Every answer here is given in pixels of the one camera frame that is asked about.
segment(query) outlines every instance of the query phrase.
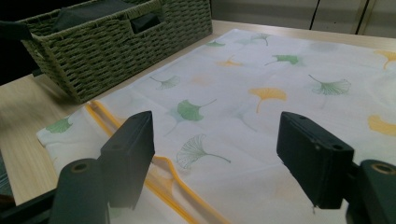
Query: dark fabric in basket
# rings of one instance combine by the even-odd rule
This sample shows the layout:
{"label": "dark fabric in basket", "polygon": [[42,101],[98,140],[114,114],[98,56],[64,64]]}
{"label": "dark fabric in basket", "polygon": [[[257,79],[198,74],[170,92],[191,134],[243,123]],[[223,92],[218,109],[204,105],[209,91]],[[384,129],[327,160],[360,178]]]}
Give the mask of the dark fabric in basket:
{"label": "dark fabric in basket", "polygon": [[[0,21],[19,21],[56,8],[69,7],[82,2],[84,0],[35,0],[34,2],[31,0],[2,0],[0,1]],[[21,41],[0,37],[0,71],[3,72],[0,85],[27,76],[37,68],[38,65]]]}
{"label": "dark fabric in basket", "polygon": [[[121,0],[103,0],[80,7],[64,7],[61,9],[58,18],[52,27],[52,32],[56,33],[67,28],[80,25],[84,22],[93,21],[135,6],[136,4],[129,4]],[[131,23],[134,28],[134,32],[138,33],[151,26],[159,24],[160,21],[155,14],[149,13],[132,20]]]}

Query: yellow ginkgo leaf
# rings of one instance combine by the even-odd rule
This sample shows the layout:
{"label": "yellow ginkgo leaf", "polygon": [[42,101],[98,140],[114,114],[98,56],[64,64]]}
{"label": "yellow ginkgo leaf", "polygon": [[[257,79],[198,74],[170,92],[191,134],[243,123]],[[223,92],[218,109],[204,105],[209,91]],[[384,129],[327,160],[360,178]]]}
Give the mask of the yellow ginkgo leaf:
{"label": "yellow ginkgo leaf", "polygon": [[396,137],[396,124],[387,123],[378,115],[370,116],[368,122],[371,130]]}
{"label": "yellow ginkgo leaf", "polygon": [[259,113],[260,104],[264,100],[277,99],[286,101],[287,99],[286,93],[277,88],[256,88],[250,89],[248,92],[260,97],[260,101],[257,104],[256,113]]}
{"label": "yellow ginkgo leaf", "polygon": [[218,65],[221,66],[241,66],[241,63],[235,63],[232,61],[233,56],[231,56],[227,61],[225,62],[218,62]]}
{"label": "yellow ginkgo leaf", "polygon": [[213,77],[210,75],[196,75],[191,78],[191,82],[200,86],[209,86],[213,83]]}
{"label": "yellow ginkgo leaf", "polygon": [[384,63],[384,69],[387,69],[388,63],[396,62],[396,52],[379,49],[379,50],[376,50],[375,53],[382,54],[388,58],[388,61]]}

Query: wooden table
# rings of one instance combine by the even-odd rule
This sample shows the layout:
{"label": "wooden table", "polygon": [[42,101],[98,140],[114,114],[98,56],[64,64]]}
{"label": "wooden table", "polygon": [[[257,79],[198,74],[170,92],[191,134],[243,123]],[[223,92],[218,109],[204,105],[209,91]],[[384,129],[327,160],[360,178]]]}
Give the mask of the wooden table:
{"label": "wooden table", "polygon": [[[155,64],[97,98],[130,84],[137,78],[232,29],[396,51],[396,39],[390,38],[333,34],[227,21],[213,21],[213,28],[213,35]],[[21,204],[56,188],[57,174],[46,149],[38,142],[36,132],[73,113],[81,105],[74,103],[45,76],[29,75],[3,85],[0,87],[0,96],[0,148],[16,203]]]}

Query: wicker basket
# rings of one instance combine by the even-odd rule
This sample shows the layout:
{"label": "wicker basket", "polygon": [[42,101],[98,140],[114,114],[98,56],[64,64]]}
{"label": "wicker basket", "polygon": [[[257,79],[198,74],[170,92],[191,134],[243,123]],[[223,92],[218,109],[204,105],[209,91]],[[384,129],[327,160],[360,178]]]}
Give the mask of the wicker basket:
{"label": "wicker basket", "polygon": [[[138,6],[58,33],[51,27],[60,10],[21,21],[33,36],[22,43],[41,71],[78,103],[212,34],[209,0],[125,2]],[[163,22],[134,34],[130,20],[150,12]]]}

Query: green ginkgo leaf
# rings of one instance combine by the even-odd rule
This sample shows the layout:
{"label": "green ginkgo leaf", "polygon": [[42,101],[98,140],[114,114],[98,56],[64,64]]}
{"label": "green ginkgo leaf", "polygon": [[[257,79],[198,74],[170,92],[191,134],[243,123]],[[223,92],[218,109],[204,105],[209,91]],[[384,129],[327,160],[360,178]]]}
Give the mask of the green ginkgo leaf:
{"label": "green ginkgo leaf", "polygon": [[216,40],[206,44],[209,47],[224,47],[225,44],[220,44]]}
{"label": "green ginkgo leaf", "polygon": [[214,156],[231,163],[231,161],[221,156],[206,153],[202,145],[202,141],[205,137],[206,135],[204,134],[197,134],[185,143],[182,149],[177,153],[177,164],[184,169],[190,169],[191,165],[203,156]]}
{"label": "green ginkgo leaf", "polygon": [[266,35],[266,34],[257,34],[257,35],[253,35],[253,36],[251,37],[251,39],[252,39],[252,40],[255,40],[255,39],[263,39],[263,40],[265,41],[266,46],[268,46],[268,40],[267,40],[268,36],[269,36],[269,35]]}
{"label": "green ginkgo leaf", "polygon": [[178,76],[173,76],[165,81],[160,81],[155,79],[154,77],[150,77],[154,81],[161,82],[161,86],[157,88],[157,90],[165,90],[165,89],[170,89],[172,87],[175,87],[179,82],[180,82],[180,77]]}
{"label": "green ginkgo leaf", "polygon": [[350,82],[346,79],[341,79],[335,82],[321,82],[314,77],[312,77],[316,82],[320,84],[320,87],[317,89],[313,89],[312,91],[317,94],[324,94],[324,95],[340,95],[345,94],[349,91]]}
{"label": "green ginkgo leaf", "polygon": [[69,123],[69,117],[67,117],[51,124],[46,128],[46,130],[50,133],[64,133],[68,128],[70,128],[70,126],[72,126],[72,124]]}
{"label": "green ginkgo leaf", "polygon": [[297,64],[297,62],[299,62],[298,57],[295,55],[273,55],[273,57],[276,57],[276,61],[270,62],[270,63],[288,62],[291,64]]}
{"label": "green ginkgo leaf", "polygon": [[184,100],[177,105],[177,113],[180,114],[183,119],[198,121],[204,118],[204,116],[199,113],[199,109],[206,105],[193,105],[189,100]]}

